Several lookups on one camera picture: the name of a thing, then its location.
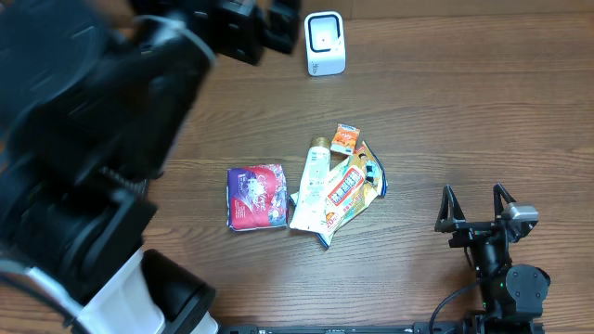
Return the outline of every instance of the yellow package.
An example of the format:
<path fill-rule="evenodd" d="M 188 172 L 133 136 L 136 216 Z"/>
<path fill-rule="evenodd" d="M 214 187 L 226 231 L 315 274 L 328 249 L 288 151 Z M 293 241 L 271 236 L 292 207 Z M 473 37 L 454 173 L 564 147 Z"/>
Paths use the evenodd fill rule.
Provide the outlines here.
<path fill-rule="evenodd" d="M 326 196 L 326 231 L 318 233 L 329 247 L 334 233 L 350 222 L 378 196 L 386 194 L 385 171 L 365 141 L 355 154 L 329 173 Z M 295 203 L 299 193 L 291 195 Z"/>

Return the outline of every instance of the wooden table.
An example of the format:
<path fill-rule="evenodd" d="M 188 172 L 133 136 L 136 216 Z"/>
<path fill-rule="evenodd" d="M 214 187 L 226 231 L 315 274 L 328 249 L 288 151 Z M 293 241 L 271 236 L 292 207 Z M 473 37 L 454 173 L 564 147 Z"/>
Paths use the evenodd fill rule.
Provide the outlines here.
<path fill-rule="evenodd" d="M 427 321 L 473 280 L 462 250 L 433 232 L 442 187 L 466 217 L 490 219 L 497 181 L 540 223 L 515 263 L 552 277 L 549 333 L 594 332 L 594 15 L 377 19 L 345 23 L 346 73 L 311 78 L 303 44 L 259 68 L 220 58 L 166 175 L 146 247 L 217 288 L 213 315 L 258 325 Z M 308 143 L 361 129 L 390 189 L 329 250 L 290 230 L 226 227 L 226 169 L 282 163 L 297 190 Z M 60 332 L 59 317 L 0 288 L 0 331 Z M 478 296 L 439 319 L 480 307 Z"/>

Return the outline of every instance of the snack package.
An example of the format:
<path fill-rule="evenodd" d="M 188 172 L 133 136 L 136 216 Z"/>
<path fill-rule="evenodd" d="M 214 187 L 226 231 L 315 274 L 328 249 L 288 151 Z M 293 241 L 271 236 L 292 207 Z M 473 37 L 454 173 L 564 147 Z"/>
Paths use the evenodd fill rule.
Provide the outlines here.
<path fill-rule="evenodd" d="M 334 139 L 332 139 L 330 150 L 346 155 L 352 155 L 353 151 L 355 151 L 356 140 L 358 137 L 359 129 L 349 125 L 338 124 L 338 129 L 336 130 Z"/>
<path fill-rule="evenodd" d="M 329 173 L 326 196 L 326 231 L 318 233 L 329 247 L 334 233 L 364 211 L 378 196 L 388 190 L 381 162 L 365 141 L 355 154 L 339 163 Z M 291 195 L 296 203 L 299 193 Z"/>
<path fill-rule="evenodd" d="M 227 225 L 234 231 L 287 225 L 287 179 L 278 164 L 227 171 Z"/>

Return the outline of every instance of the orange package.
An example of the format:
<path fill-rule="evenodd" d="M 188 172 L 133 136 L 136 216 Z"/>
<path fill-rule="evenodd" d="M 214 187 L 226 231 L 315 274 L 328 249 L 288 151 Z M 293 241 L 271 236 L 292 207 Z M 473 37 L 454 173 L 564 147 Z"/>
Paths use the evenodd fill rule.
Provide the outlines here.
<path fill-rule="evenodd" d="M 358 137 L 359 129 L 349 125 L 338 124 L 338 130 L 336 130 L 336 135 L 332 139 L 330 150 L 346 155 L 353 155 Z"/>

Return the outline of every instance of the white tube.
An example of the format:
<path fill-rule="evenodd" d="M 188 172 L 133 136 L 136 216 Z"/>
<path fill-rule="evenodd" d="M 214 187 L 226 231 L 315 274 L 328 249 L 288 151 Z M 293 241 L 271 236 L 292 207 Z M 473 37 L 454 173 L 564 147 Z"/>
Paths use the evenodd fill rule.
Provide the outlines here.
<path fill-rule="evenodd" d="M 299 199 L 290 228 L 323 233 L 326 227 L 326 181 L 330 169 L 330 141 L 315 138 L 307 152 Z"/>
<path fill-rule="evenodd" d="M 161 334 L 165 316 L 150 298 L 137 250 L 84 306 L 77 320 L 92 334 Z"/>

